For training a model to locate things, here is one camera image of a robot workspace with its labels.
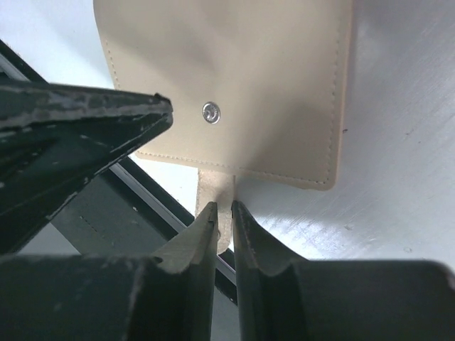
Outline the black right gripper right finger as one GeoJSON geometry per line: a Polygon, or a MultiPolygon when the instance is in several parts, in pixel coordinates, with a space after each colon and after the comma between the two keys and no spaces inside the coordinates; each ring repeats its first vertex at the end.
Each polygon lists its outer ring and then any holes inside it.
{"type": "Polygon", "coordinates": [[[435,261],[309,261],[232,204],[243,340],[453,340],[454,274],[435,261]]]}

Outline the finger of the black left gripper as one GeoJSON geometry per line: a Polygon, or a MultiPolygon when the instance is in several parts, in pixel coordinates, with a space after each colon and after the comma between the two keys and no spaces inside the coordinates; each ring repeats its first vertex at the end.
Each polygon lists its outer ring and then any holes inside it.
{"type": "Polygon", "coordinates": [[[93,178],[172,123],[159,94],[2,82],[1,253],[18,251],[93,178]]]}

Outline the beige leather card holder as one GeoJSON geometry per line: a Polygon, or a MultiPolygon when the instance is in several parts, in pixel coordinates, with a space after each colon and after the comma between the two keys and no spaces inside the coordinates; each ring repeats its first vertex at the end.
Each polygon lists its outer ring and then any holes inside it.
{"type": "Polygon", "coordinates": [[[117,90],[168,97],[139,158],[198,169],[196,209],[232,239],[241,176],[328,190],[337,178],[352,1],[95,1],[117,90]]]}

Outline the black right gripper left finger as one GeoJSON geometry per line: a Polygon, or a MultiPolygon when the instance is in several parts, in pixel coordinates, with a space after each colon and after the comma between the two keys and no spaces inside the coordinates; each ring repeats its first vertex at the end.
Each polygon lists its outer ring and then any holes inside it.
{"type": "Polygon", "coordinates": [[[154,253],[1,258],[2,340],[209,340],[218,206],[154,253]]]}

